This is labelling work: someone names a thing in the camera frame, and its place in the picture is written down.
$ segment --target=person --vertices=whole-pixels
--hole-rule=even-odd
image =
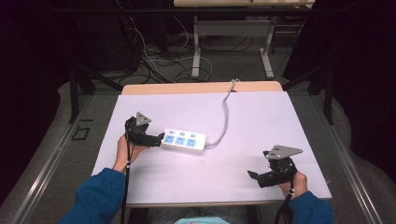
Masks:
[[[131,163],[148,147],[134,146]],[[76,191],[74,207],[58,223],[111,223],[120,209],[128,158],[127,141],[122,135],[118,141],[117,157],[113,168],[104,168],[98,175],[87,179]],[[289,207],[293,223],[334,223],[332,207],[327,201],[317,198],[307,188],[306,175],[297,172],[294,177],[294,195]],[[290,182],[279,184],[285,197],[290,191]],[[245,206],[205,208],[152,209],[148,223],[248,223]]]

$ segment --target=power strip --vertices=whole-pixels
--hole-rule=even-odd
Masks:
[[[161,146],[183,151],[203,153],[206,134],[185,132],[176,129],[165,129]]]

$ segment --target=gray cable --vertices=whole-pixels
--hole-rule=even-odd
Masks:
[[[224,136],[224,134],[227,132],[229,116],[228,116],[228,106],[227,106],[227,102],[226,101],[227,101],[228,97],[230,96],[231,91],[233,90],[233,87],[235,86],[235,83],[236,83],[235,79],[233,79],[232,82],[233,82],[233,85],[231,86],[230,90],[228,91],[228,94],[224,97],[223,102],[222,102],[223,109],[224,109],[224,128],[223,128],[223,131],[222,131],[221,136],[219,137],[219,139],[215,143],[206,144],[205,145],[206,148],[216,146],[221,141],[221,139]]]

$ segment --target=blue outlet socket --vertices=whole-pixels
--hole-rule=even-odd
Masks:
[[[186,138],[184,138],[184,137],[177,137],[175,144],[179,145],[179,146],[183,146],[185,140],[186,140]]]
[[[187,147],[195,147],[195,143],[196,143],[197,141],[195,140],[195,139],[187,139],[187,143],[186,143],[186,146]]]
[[[173,143],[173,140],[175,139],[175,137],[174,136],[172,136],[172,135],[166,135],[165,136],[165,143]]]

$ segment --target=desk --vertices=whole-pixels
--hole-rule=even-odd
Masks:
[[[215,141],[223,128],[222,99],[231,84],[125,87],[114,108],[92,174],[113,165],[124,122],[137,111],[152,119],[147,134],[156,135],[165,128],[175,128],[206,133],[209,141]],[[319,198],[332,197],[290,98],[279,83],[237,82],[235,90],[237,92],[231,93],[227,100],[229,127],[219,145],[206,149],[202,155],[163,147],[153,147],[140,154],[131,167],[129,207],[283,201],[279,187],[261,189],[247,172],[269,172],[268,160],[262,152],[274,145],[303,149],[304,153],[292,158],[300,171],[315,180],[310,181],[308,187]]]
[[[176,7],[281,7],[313,5],[315,0],[175,0]],[[192,78],[198,78],[201,49],[199,35],[252,35],[266,36],[264,48],[260,49],[265,75],[274,78],[274,73],[268,59],[268,51],[274,35],[276,17],[269,21],[198,21],[194,17],[194,58],[192,63]]]

